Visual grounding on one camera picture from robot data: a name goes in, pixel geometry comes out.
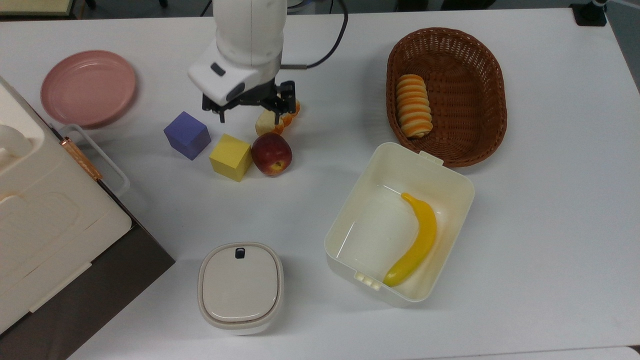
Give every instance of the black mount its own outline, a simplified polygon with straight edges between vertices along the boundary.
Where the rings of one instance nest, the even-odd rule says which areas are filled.
[[[607,0],[592,0],[587,4],[569,5],[573,10],[575,23],[580,26],[605,26],[607,24],[607,17],[604,15],[607,11],[606,2]]]
[[[275,79],[247,90],[245,93],[229,101],[224,106],[219,106],[202,94],[202,109],[213,111],[220,115],[220,122],[225,122],[225,110],[235,108],[238,105],[262,106],[273,111],[275,124],[284,113],[296,112],[296,84],[293,81],[285,81],[276,86]]]

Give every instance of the purple cube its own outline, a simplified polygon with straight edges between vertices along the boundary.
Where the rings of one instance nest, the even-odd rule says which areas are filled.
[[[211,142],[207,126],[182,112],[164,129],[171,147],[193,160]]]

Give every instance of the table surface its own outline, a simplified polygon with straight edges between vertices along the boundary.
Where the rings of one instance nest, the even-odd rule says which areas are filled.
[[[283,62],[322,57],[341,22],[288,17]],[[490,158],[456,169],[476,188],[467,221],[431,296],[396,309],[332,273],[323,240],[375,148],[395,141],[391,48],[431,26],[470,33],[495,55],[508,129]],[[0,22],[0,34],[0,74],[45,120],[40,85],[68,55],[114,51],[139,81],[130,111],[90,134],[131,178],[125,205],[177,263],[74,359],[416,359],[640,343],[640,95],[609,25],[580,28],[569,9],[353,15],[326,63],[278,74],[303,104],[285,133],[290,169],[266,178],[251,167],[241,183],[215,174],[207,154],[223,133],[253,142],[260,110],[236,108],[220,124],[186,76],[211,19]],[[213,139],[194,161],[163,134],[182,111]],[[284,265],[283,309],[259,336],[224,334],[198,311],[201,261],[236,241],[265,243]]]
[[[1,0],[0,15],[68,15],[73,0]]]
[[[485,356],[447,357],[447,360],[638,360],[640,355],[628,347],[589,348],[500,354]]]

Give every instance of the yellow banana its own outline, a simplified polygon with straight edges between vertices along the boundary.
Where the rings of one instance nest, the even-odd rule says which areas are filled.
[[[431,206],[407,193],[402,193],[401,197],[411,205],[415,217],[418,218],[418,236],[409,250],[385,275],[383,283],[387,286],[397,286],[406,280],[427,257],[436,240],[436,215]]]

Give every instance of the red apple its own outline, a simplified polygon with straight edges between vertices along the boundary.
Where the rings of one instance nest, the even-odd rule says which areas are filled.
[[[293,155],[289,144],[276,133],[260,135],[251,147],[251,157],[258,169],[267,176],[283,172]]]

